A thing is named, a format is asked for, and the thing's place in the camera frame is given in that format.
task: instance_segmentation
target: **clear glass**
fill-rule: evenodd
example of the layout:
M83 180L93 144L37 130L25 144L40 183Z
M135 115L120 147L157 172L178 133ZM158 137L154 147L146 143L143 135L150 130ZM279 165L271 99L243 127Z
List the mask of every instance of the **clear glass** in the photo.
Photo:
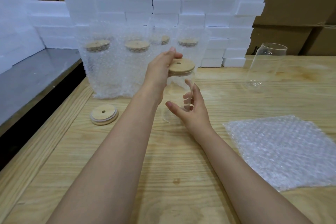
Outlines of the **clear glass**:
M263 43L258 49L246 77L246 86L262 90L274 78L287 47L281 44Z
M190 96L192 95L194 82L195 70L185 74L180 74L178 76L172 75L170 78L168 78L167 86L163 91L161 108L163 120L172 124L181 123L181 120L177 116L175 116L169 109L167 109L165 103L167 101L171 101L173 103L176 103L184 111L189 112L191 107L191 98L187 97L186 99L184 99L183 95L187 93L190 93Z

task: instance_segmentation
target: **right hand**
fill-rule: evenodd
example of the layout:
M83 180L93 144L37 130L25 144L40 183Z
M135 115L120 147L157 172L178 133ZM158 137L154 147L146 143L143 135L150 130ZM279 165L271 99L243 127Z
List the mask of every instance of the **right hand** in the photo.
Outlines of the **right hand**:
M186 84L191 87L191 81L186 80ZM185 127L188 129L189 133L191 133L194 137L200 132L204 132L204 130L212 129L207 108L204 104L204 99L201 94L199 87L194 83L192 86L192 94L188 92L183 95L184 103L190 103L191 98L191 106L190 111L184 111L177 104L172 103L170 101L166 102L166 106L168 109L179 117Z

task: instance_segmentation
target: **left hand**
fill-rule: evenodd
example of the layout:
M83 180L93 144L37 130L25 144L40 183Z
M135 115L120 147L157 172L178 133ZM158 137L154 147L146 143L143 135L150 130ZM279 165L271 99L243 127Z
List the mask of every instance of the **left hand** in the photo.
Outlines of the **left hand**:
M149 87L159 103L167 85L169 66L173 59L180 59L182 56L182 53L176 52L175 47L171 47L168 52L160 53L148 64L143 87Z

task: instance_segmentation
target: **wood grain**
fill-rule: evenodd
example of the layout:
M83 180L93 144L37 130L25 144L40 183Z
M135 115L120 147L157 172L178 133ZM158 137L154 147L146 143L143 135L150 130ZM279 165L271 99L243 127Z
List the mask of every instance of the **wood grain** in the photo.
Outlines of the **wood grain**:
M55 149L92 92L85 78L0 172L0 223Z
M237 151L224 122L287 114L311 120L336 138L336 57L286 57L263 93L245 88L252 58L245 68L198 70L196 83L223 140ZM90 112L101 104L113 104L122 114L128 103L129 99L90 97L4 223L45 223L115 124L95 126ZM162 120L162 105L155 116L130 223L239 223L204 152L183 126ZM48 129L52 131L57 122ZM283 195L313 223L336 222L336 187L298 188Z

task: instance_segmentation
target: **hand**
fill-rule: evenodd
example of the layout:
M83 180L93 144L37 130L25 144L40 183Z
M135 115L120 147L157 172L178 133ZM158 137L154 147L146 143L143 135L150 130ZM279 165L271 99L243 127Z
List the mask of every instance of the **hand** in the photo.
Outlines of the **hand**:
M149 87L154 97L159 99L159 103L167 85L169 65L173 59L180 59L182 56L182 53L176 52L176 48L171 47L168 52L160 53L148 64L143 87Z
M212 129L212 126L199 87L195 83L192 85L190 80L186 80L185 82L192 88L192 93L188 92L183 95L183 99L185 99L184 103L191 103L192 105L190 106L190 111L185 111L170 101L166 103L166 106L173 114L182 120L189 133L195 137L196 134L206 129Z

